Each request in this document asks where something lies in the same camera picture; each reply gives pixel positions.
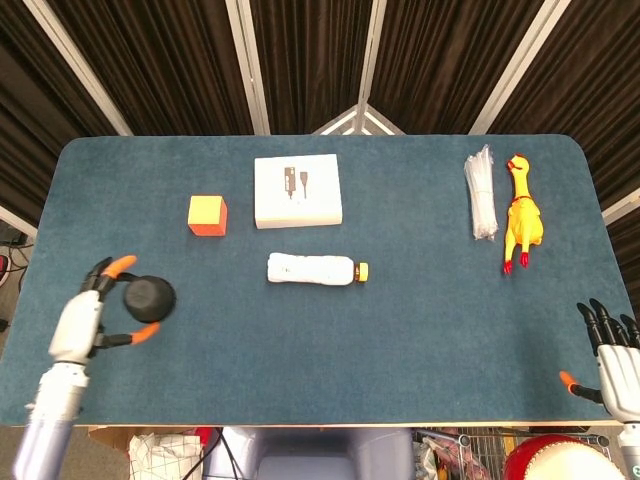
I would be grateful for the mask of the right robot hand orange thumb tip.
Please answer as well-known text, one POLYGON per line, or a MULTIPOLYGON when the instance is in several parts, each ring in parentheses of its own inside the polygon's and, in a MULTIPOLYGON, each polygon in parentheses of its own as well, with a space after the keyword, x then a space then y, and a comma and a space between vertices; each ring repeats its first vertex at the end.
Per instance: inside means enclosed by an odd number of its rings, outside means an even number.
POLYGON ((567 371, 559 372, 560 380, 571 395, 602 405, 616 421, 638 423, 639 321, 625 314, 614 318, 595 298, 576 307, 585 323, 600 386, 585 387, 567 371))

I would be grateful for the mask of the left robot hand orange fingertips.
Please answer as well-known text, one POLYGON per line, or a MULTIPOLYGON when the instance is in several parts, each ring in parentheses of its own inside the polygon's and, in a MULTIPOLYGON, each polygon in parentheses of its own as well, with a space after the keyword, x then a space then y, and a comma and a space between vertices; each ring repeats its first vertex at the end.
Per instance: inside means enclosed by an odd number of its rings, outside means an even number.
POLYGON ((133 333, 103 335, 106 296, 122 275, 128 279, 127 270, 136 261, 135 255, 107 257, 85 275, 79 293, 64 306, 54 331, 48 353, 55 363, 87 365, 95 349, 142 344, 159 332, 160 322, 155 321, 133 333))

